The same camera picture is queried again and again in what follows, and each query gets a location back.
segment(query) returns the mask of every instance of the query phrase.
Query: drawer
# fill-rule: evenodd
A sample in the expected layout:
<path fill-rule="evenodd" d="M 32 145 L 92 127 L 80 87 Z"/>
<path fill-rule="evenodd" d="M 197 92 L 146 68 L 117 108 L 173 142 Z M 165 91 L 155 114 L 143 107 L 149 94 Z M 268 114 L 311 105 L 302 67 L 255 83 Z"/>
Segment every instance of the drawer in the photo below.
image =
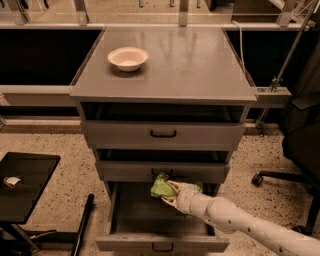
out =
<path fill-rule="evenodd" d="M 139 253 L 224 252 L 228 239 L 195 217 L 186 217 L 150 195 L 152 183 L 116 183 L 101 251 Z"/>
<path fill-rule="evenodd" d="M 229 172 L 226 164 L 106 162 L 97 161 L 96 168 L 104 181 L 153 182 L 160 173 L 181 182 L 222 184 Z"/>
<path fill-rule="evenodd" d="M 83 125 L 90 147 L 114 149 L 236 150 L 240 124 L 105 123 Z"/>
<path fill-rule="evenodd" d="M 81 102 L 84 118 L 103 121 L 239 123 L 244 106 Z"/>
<path fill-rule="evenodd" d="M 181 181 L 221 184 L 228 171 L 229 152 L 96 149 L 97 170 L 105 181 L 151 182 L 159 173 Z"/>

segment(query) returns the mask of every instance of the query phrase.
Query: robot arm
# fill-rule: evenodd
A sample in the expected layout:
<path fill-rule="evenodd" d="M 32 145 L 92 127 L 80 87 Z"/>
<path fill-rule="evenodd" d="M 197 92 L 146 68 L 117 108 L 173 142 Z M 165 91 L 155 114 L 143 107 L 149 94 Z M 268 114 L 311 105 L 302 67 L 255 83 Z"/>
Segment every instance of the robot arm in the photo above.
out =
<path fill-rule="evenodd" d="M 278 255 L 319 255 L 320 241 L 314 238 L 254 217 L 226 198 L 204 195 L 196 185 L 167 183 L 177 192 L 177 196 L 162 197 L 166 203 L 224 233 L 241 231 Z"/>

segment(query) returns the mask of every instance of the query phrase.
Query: green cloth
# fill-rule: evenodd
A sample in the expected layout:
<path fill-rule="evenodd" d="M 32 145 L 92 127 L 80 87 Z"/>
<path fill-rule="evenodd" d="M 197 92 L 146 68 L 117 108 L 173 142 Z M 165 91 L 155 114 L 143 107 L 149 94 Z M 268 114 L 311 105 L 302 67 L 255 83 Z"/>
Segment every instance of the green cloth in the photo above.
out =
<path fill-rule="evenodd" d="M 151 188 L 151 196 L 153 197 L 176 197 L 178 194 L 173 188 L 167 184 L 163 175 L 159 174 Z"/>

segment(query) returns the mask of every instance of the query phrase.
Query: terrazzo floor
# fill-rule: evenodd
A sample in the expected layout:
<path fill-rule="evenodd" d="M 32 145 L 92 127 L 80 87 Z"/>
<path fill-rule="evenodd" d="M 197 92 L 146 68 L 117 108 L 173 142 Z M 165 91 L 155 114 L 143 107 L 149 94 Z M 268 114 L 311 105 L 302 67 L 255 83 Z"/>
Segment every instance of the terrazzo floor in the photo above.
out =
<path fill-rule="evenodd" d="M 303 185 L 273 179 L 265 179 L 260 188 L 250 183 L 252 176 L 259 170 L 298 171 L 282 156 L 281 133 L 277 129 L 269 129 L 265 133 L 265 137 L 260 137 L 255 129 L 247 130 L 232 157 L 231 170 L 226 182 L 220 187 L 219 195 L 227 197 L 255 216 L 284 227 L 304 224 L 311 198 L 305 193 Z M 80 255 L 147 256 L 130 252 L 100 252 L 97 248 L 95 237 L 105 232 L 110 200 L 104 183 L 99 180 L 94 156 L 78 125 L 5 126 L 0 131 L 0 158 L 8 151 L 61 156 L 56 171 L 24 228 L 76 232 L 87 196 L 93 193 L 94 209 Z M 217 233 L 220 237 L 229 238 L 230 245 L 223 254 L 210 253 L 210 256 L 275 255 L 242 233 Z M 320 239 L 319 220 L 313 237 Z M 70 255 L 70 252 L 40 251 L 35 255 L 64 256 Z"/>

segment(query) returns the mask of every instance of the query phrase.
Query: chair leg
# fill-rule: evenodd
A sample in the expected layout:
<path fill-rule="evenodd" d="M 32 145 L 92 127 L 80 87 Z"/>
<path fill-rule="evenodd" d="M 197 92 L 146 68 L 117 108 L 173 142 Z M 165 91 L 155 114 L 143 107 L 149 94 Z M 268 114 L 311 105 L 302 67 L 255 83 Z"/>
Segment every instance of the chair leg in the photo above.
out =
<path fill-rule="evenodd" d="M 270 177 L 270 178 L 276 178 L 276 179 L 299 182 L 299 183 L 308 183 L 308 181 L 302 174 L 269 172 L 269 171 L 259 172 L 252 178 L 251 183 L 258 187 L 263 181 L 263 177 Z"/>
<path fill-rule="evenodd" d="M 306 224 L 306 234 L 311 235 L 313 231 L 314 224 L 316 223 L 318 213 L 320 210 L 320 195 L 316 195 L 313 197 L 310 211 L 309 211 L 309 216 Z"/>

